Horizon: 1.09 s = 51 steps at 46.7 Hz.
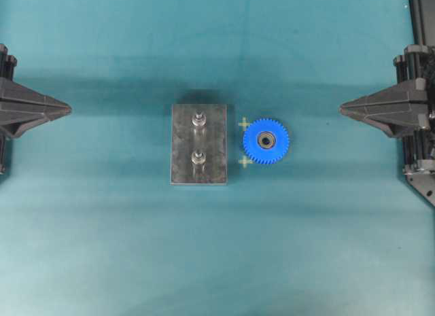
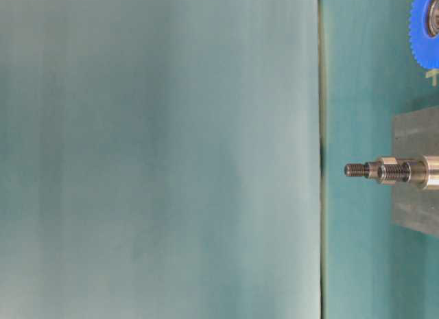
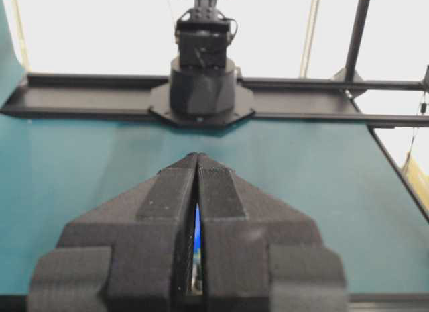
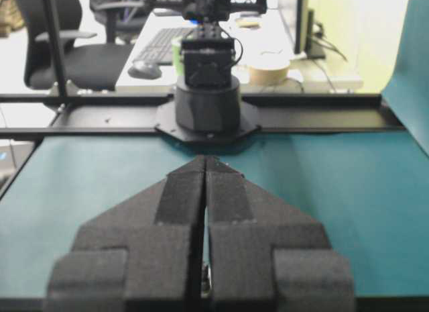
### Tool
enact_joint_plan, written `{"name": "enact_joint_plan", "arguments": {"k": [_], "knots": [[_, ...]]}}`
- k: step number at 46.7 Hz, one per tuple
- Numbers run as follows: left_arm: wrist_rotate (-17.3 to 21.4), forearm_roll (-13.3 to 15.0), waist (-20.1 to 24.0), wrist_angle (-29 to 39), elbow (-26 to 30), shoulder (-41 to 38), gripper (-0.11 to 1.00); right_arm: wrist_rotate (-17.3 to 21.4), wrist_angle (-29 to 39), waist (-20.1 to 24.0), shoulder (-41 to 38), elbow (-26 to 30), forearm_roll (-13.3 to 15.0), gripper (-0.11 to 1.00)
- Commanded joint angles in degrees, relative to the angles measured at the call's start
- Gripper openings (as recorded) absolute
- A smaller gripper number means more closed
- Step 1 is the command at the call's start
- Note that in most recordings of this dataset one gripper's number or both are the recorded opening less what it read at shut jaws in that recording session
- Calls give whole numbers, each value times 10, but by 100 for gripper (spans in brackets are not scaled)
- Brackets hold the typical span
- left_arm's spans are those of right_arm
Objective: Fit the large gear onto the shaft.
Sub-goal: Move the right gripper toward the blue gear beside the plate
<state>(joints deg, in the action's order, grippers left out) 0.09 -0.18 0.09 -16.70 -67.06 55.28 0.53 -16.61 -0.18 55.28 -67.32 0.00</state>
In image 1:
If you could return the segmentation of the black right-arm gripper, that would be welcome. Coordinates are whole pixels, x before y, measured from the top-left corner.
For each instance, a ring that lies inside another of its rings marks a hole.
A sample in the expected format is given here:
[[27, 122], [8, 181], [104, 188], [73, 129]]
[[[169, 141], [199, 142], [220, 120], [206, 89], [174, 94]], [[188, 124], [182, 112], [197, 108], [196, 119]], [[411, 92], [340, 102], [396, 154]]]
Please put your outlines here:
[[[402, 138], [403, 173], [434, 174], [434, 46], [409, 45], [395, 57], [399, 84], [343, 103], [340, 113], [384, 132]], [[412, 111], [374, 113], [365, 108], [399, 103], [426, 103], [427, 115]]]

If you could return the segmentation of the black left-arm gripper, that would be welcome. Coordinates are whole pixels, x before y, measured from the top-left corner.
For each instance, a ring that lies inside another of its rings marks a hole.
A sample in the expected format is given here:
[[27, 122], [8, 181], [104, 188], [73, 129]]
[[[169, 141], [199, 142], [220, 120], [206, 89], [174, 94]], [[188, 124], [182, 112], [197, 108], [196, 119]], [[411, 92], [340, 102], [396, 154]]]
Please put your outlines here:
[[13, 103], [48, 106], [41, 111], [1, 112], [1, 174], [5, 173], [6, 141], [19, 138], [26, 131], [46, 122], [68, 116], [72, 109], [62, 101], [41, 94], [16, 82], [13, 82], [17, 59], [8, 54], [8, 48], [1, 44], [1, 99]]

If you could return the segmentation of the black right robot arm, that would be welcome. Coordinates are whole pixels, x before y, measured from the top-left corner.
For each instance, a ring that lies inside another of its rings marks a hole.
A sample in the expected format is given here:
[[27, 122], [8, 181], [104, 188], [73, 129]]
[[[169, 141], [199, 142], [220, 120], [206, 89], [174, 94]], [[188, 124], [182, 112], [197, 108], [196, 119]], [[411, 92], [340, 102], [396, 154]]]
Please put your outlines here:
[[434, 203], [434, 0], [409, 0], [414, 42], [394, 58], [397, 83], [340, 113], [402, 142], [406, 182]]

